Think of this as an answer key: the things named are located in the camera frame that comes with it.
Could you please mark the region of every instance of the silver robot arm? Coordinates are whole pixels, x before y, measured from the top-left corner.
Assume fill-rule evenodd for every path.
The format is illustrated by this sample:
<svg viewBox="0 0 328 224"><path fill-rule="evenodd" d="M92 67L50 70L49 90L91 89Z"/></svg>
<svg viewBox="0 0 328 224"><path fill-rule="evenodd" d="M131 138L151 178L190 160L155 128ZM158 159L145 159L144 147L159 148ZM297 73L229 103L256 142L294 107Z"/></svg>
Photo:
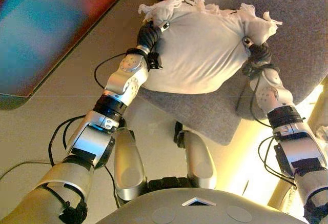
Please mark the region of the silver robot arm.
<svg viewBox="0 0 328 224"><path fill-rule="evenodd" d="M251 48L249 38L244 45ZM267 114L278 142L274 147L280 169L286 177L293 177L303 202L304 216L310 223L328 223L327 162L316 137L298 114L293 97L268 62L255 64L261 71L251 80L259 107Z"/></svg>
<svg viewBox="0 0 328 224"><path fill-rule="evenodd" d="M89 111L69 140L67 157L54 165L22 202L1 223L82 223L93 172L106 164L112 152L114 132L126 107L147 80L150 69L159 69L156 53L150 53L164 22L143 26L137 47L129 49L119 69L107 82L93 110Z"/></svg>

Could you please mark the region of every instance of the wire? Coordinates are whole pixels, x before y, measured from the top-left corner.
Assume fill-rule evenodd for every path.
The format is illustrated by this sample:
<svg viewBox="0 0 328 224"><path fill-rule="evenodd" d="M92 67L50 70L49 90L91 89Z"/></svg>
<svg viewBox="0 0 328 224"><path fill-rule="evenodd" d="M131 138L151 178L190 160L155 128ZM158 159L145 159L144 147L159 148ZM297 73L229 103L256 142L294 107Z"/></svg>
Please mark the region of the wire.
<svg viewBox="0 0 328 224"><path fill-rule="evenodd" d="M74 120L76 120L76 119L80 119L80 118L85 117L85 116L86 116L86 115L81 115L81 116L77 116L77 117L74 117L74 118L70 118L70 119L64 121L63 123L61 123L61 124L56 128L56 130L54 131L54 133L53 133L53 135L52 135L52 137L51 137L51 139L50 139L49 145L48 145L49 160L50 160L50 164L51 164L52 167L55 166L55 163L54 163L54 161L53 161L53 157L52 157L52 151L51 151L51 149L52 149L52 143L53 143L53 141L55 140L58 131L59 131L60 128L61 128L63 125L65 125L66 123L69 123L69 122L72 121L72 120L74 121Z"/></svg>
<svg viewBox="0 0 328 224"><path fill-rule="evenodd" d="M78 120L78 119L80 119L80 118L83 118L83 117L85 117L85 115L84 116L78 116L78 117L75 117L75 119L73 119L73 120L71 120L67 125L66 125L66 127L65 127L65 129L64 129L64 132L63 132L63 146L64 146L64 148L65 148L65 150L66 150L66 133L67 133L67 130L68 130L68 128L70 127L70 125L73 123L73 122L75 122L76 120Z"/></svg>
<svg viewBox="0 0 328 224"><path fill-rule="evenodd" d="M252 98L251 98L251 102L250 102L250 112L251 112L251 114L252 114L252 117L253 117L258 123L261 123L262 125L271 128L270 125L265 124L265 123L261 122L259 119L257 119L256 116L255 116L254 113L253 113L253 101L254 101L254 97L255 97L255 93L256 93L256 91L257 91L258 85L259 85L259 83L260 83L261 74L262 74L262 71L259 73L258 80L257 80L257 83L256 83L256 87L255 87L255 89L254 89L254 92L253 92L253 95L252 95Z"/></svg>
<svg viewBox="0 0 328 224"><path fill-rule="evenodd" d="M262 156L261 156L261 154L260 154L260 149L261 149L261 146L263 145L263 143L264 143L265 141L267 141L269 138L271 138L271 141L270 141L270 143L269 143L269 145L268 145L268 148L267 148L267 150L266 150L265 158L263 159ZM257 148L258 156L260 157L261 161L263 162L263 164L264 164L264 168L265 168L265 170L266 170L267 172L269 172L270 174L272 174L272 175L274 175L274 176L276 176L276 177L278 177L278 178L280 178L280 179L282 179L282 180L288 182L289 184L291 184L291 185L293 185L293 186L296 186L293 182L287 180L287 179L291 179L291 180L293 180L293 178L286 177L286 176L284 176L283 174L280 174L280 173L278 173L277 171L273 170L271 167L269 167L269 166L267 165L267 158L268 158L268 154L269 154L270 146L271 146L273 140L274 140L274 137L273 137L273 136L270 136L270 137L264 139L264 140L260 143L260 145L259 145L258 148Z"/></svg>
<svg viewBox="0 0 328 224"><path fill-rule="evenodd" d="M98 66L94 69L94 72L93 72L94 80L97 82L97 84L98 84L101 88L104 89L105 87L104 87L102 84L100 84L100 82L99 82L98 79L97 79L97 70L98 70L98 68L99 68L101 65L103 65L105 62L107 62L107 61L109 61L109 60L112 60L112 59L114 59L114 58L116 58L116 57L122 56L122 55L125 55L125 53L118 54L118 55L116 55L116 56L113 56L113 57L111 57L111 58L109 58L109 59L107 59L107 60L101 62L101 63L98 64Z"/></svg>
<svg viewBox="0 0 328 224"><path fill-rule="evenodd" d="M49 164L49 162L45 162L45 161L23 161L23 162L20 162L18 164L16 164L15 166L12 166L10 169L8 169L5 173L3 173L1 176L0 176L0 180L2 180L3 177L5 177L6 174L8 174L10 171L14 170L15 168L23 165L23 164Z"/></svg>
<svg viewBox="0 0 328 224"><path fill-rule="evenodd" d="M119 209L120 205L119 205L119 203L118 203L118 199L117 199L117 196L116 196L116 189L115 189L114 177L113 177L113 175L111 174L111 172L109 171L109 169L107 168L107 166L105 165L104 167L105 167L105 169L107 170L107 172L109 173L109 176L112 178L112 183L113 183L113 196L114 196L114 198L115 198L116 207Z"/></svg>

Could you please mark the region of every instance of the white cloth bag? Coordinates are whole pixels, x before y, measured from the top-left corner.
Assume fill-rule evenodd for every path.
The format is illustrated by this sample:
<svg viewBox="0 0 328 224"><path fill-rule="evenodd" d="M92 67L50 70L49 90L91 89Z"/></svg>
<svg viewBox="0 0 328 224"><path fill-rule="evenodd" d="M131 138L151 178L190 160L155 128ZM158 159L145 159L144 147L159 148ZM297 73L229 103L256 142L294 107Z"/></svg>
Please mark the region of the white cloth bag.
<svg viewBox="0 0 328 224"><path fill-rule="evenodd" d="M281 22L269 13L255 15L253 5L239 10L220 10L204 0L165 0L152 6L140 5L139 13L154 26L168 21L154 51L163 69L151 70L144 87L160 92L200 94L217 90L248 58L242 44L247 36L263 44L276 33Z"/></svg>

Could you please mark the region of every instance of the floor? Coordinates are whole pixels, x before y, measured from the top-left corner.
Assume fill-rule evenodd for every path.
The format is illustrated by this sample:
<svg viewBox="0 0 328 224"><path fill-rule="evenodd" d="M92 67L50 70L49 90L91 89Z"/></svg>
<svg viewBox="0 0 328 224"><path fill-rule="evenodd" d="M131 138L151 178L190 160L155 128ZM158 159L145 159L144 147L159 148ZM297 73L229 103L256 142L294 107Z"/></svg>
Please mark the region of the floor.
<svg viewBox="0 0 328 224"><path fill-rule="evenodd" d="M102 60L134 47L142 21L138 6L155 2L120 0L26 104L16 110L0 111L0 173L24 160L48 159L48 142L54 129L70 117L85 114L100 97L102 90L93 79L94 68ZM115 59L99 69L101 83L106 82L119 61ZM136 98L125 117L135 132L148 179L186 175L185 153L172 141L172 117L141 98ZM77 125L78 122L71 126L69 135ZM264 173L256 153L259 142L270 134L269 129L242 120L229 146L204 138L217 167L217 189L241 195L249 181L244 196L267 203L277 179ZM53 145L55 160L65 156L61 136L59 133ZM108 167L112 170L113 158ZM14 209L48 169L48 165L25 165L3 178L0 219ZM104 169L99 169L94 175L84 223L95 223L115 209L110 178Z"/></svg>

